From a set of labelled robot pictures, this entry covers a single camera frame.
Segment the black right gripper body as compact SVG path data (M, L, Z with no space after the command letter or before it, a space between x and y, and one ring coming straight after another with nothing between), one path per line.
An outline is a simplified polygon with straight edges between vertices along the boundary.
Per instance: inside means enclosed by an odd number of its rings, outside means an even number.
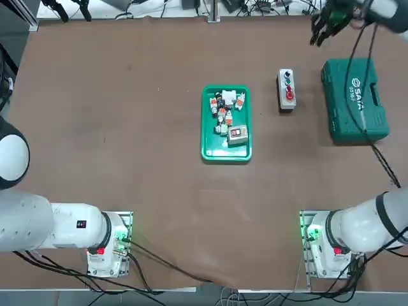
M353 1L329 0L321 11L321 18L327 30L340 31L351 21L353 13Z

